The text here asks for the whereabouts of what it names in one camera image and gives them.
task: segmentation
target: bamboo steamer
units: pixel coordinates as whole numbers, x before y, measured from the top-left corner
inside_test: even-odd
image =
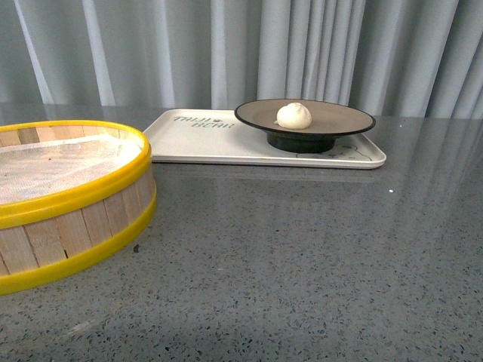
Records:
[[[142,132],[105,121],[0,127],[0,147],[108,134],[139,146],[126,165],[61,192],[0,204],[0,295],[84,270],[129,244],[155,212],[151,146]]]

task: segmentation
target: curtain fold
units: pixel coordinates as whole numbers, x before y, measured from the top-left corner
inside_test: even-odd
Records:
[[[5,0],[0,101],[483,117],[481,0]]]

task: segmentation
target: speckled stone surface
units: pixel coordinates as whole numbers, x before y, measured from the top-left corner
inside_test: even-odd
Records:
[[[4,104],[0,124],[161,112]],[[140,237],[0,296],[0,360],[483,360],[483,126],[377,120],[376,170],[157,164]]]

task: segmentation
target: rectangular tray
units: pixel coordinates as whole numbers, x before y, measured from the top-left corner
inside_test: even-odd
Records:
[[[233,111],[173,109],[144,133],[153,162],[372,169],[386,161],[362,133],[341,137],[333,149],[320,154],[282,151],[268,144],[263,131],[236,119]]]

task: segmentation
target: yellow plastic band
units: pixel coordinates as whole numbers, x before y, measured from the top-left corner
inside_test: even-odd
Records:
[[[68,259],[0,277],[0,295],[20,292],[33,287],[58,281],[97,264],[133,241],[154,216],[156,209],[156,190],[149,206],[126,229],[112,238]]]
[[[139,179],[151,164],[151,145],[146,136],[139,130],[106,121],[42,121],[25,124],[11,124],[0,127],[0,132],[34,127],[52,127],[63,125],[82,125],[110,127],[126,130],[143,141],[141,153],[129,164],[99,179],[54,194],[32,198],[25,201],[0,204],[0,229],[30,224],[50,219],[108,198],[128,187]]]

